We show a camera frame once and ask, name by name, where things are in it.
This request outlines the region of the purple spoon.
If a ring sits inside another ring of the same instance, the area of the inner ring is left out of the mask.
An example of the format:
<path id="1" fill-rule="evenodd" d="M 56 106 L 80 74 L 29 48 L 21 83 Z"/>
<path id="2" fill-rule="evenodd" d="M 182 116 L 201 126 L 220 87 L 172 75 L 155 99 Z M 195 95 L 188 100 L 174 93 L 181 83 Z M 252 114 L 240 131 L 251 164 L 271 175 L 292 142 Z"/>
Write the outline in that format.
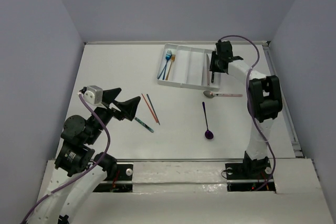
<path id="1" fill-rule="evenodd" d="M 206 122 L 205 137 L 208 140 L 212 140 L 214 138 L 214 134 L 209 130 L 209 127 L 208 127 L 208 120 L 207 120 L 205 102 L 202 102 L 202 106 L 203 106 L 203 111 L 204 111 L 204 116 L 205 116 L 205 122 Z"/>

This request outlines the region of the pink handled knife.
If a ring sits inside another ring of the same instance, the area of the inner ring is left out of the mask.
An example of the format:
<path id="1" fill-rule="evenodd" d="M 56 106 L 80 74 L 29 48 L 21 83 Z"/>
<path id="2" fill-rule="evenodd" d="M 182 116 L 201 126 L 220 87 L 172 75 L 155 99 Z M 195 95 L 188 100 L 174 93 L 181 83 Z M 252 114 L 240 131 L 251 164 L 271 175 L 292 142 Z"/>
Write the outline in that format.
<path id="1" fill-rule="evenodd" d="M 210 59 L 209 59 L 209 55 L 206 54 L 206 80 L 207 80 L 207 86 L 210 86 L 210 72 L 209 72 L 209 68 L 210 68 Z"/>

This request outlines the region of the gold fork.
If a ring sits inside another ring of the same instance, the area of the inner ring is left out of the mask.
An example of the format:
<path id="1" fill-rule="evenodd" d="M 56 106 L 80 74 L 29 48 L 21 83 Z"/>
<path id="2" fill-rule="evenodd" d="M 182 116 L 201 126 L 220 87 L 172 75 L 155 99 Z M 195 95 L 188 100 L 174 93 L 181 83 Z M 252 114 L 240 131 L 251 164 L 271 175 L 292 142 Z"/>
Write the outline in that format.
<path id="1" fill-rule="evenodd" d="M 167 75 L 166 75 L 166 77 L 165 77 L 165 80 L 166 80 L 166 81 L 167 81 L 168 78 L 169 78 L 169 75 L 170 75 L 170 72 L 171 72 L 171 68 L 172 68 L 172 65 L 173 65 L 173 63 L 174 63 L 174 61 L 175 61 L 175 58 L 176 58 L 176 54 L 173 54 L 173 55 L 171 56 L 171 63 L 170 63 L 170 66 L 169 66 L 168 73 L 167 73 Z"/>

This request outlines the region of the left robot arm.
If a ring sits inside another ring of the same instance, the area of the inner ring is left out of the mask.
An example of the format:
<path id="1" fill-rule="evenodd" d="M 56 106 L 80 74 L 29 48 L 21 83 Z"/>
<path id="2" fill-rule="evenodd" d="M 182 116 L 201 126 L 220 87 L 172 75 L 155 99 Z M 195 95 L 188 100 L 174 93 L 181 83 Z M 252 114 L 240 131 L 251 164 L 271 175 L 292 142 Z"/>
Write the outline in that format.
<path id="1" fill-rule="evenodd" d="M 141 98 L 118 102 L 121 88 L 103 90 L 86 86 L 78 92 L 91 113 L 88 119 L 70 116 L 64 122 L 61 149 L 44 195 L 28 211 L 22 223 L 72 223 L 78 210 L 105 179 L 118 175 L 117 160 L 108 154 L 112 118 L 135 119 Z"/>

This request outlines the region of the teal handled knife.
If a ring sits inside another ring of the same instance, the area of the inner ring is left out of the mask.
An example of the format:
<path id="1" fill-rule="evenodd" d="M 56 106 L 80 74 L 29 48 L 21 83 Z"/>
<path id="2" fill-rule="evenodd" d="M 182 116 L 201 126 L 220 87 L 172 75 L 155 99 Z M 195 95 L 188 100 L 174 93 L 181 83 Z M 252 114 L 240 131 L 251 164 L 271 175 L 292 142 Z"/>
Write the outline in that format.
<path id="1" fill-rule="evenodd" d="M 141 124 L 144 128 L 146 128 L 148 131 L 150 131 L 151 133 L 154 133 L 154 130 L 149 127 L 147 124 L 145 124 L 142 120 L 140 120 L 138 117 L 134 118 L 139 124 Z"/>

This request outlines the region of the pink handled silver spoon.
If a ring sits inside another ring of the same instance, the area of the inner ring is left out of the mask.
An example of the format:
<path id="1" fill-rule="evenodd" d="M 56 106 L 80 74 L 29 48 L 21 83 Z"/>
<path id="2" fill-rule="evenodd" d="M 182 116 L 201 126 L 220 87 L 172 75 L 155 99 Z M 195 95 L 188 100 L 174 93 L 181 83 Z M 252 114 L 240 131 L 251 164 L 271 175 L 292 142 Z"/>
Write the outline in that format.
<path id="1" fill-rule="evenodd" d="M 203 94 L 208 98 L 215 98 L 215 97 L 242 97 L 242 94 L 228 94 L 228 93 L 214 93 L 208 90 L 205 90 Z"/>

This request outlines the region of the blue chopstick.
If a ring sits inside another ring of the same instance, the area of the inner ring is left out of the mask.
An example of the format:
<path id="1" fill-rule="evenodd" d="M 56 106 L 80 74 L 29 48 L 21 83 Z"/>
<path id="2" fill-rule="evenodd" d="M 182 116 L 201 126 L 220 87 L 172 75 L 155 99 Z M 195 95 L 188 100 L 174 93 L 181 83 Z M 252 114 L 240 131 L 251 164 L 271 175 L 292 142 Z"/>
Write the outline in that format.
<path id="1" fill-rule="evenodd" d="M 157 113 L 156 113 L 156 111 L 155 111 L 155 108 L 154 108 L 154 106 L 153 106 L 153 104 L 152 104 L 152 101 L 151 101 L 151 99 L 150 99 L 149 94 L 147 93 L 146 96 L 147 96 L 147 99 L 148 99 L 148 101 L 149 101 L 149 103 L 150 103 L 150 106 L 151 106 L 151 108 L 152 108 L 152 111 L 153 111 L 153 113 L 154 113 L 154 115 L 155 115 L 155 118 L 156 118 L 156 120 L 157 120 L 158 125 L 161 125 L 161 124 L 160 124 L 160 121 L 159 121 L 159 118 L 158 118 L 158 116 L 157 116 Z"/>

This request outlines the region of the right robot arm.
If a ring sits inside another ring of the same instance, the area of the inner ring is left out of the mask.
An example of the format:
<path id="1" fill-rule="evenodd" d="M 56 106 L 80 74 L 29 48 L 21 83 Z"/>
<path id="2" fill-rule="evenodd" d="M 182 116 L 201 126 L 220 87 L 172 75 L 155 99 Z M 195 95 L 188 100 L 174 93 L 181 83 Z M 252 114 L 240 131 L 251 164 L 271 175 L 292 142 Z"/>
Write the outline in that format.
<path id="1" fill-rule="evenodd" d="M 259 50 L 256 50 L 257 60 L 250 66 L 242 57 L 234 56 L 230 41 L 220 39 L 215 46 L 210 72 L 230 75 L 246 88 L 247 110 L 252 119 L 252 127 L 240 170 L 246 177 L 253 178 L 269 164 L 270 128 L 283 108 L 280 81 L 276 75 L 268 76 L 254 69 L 260 60 Z"/>

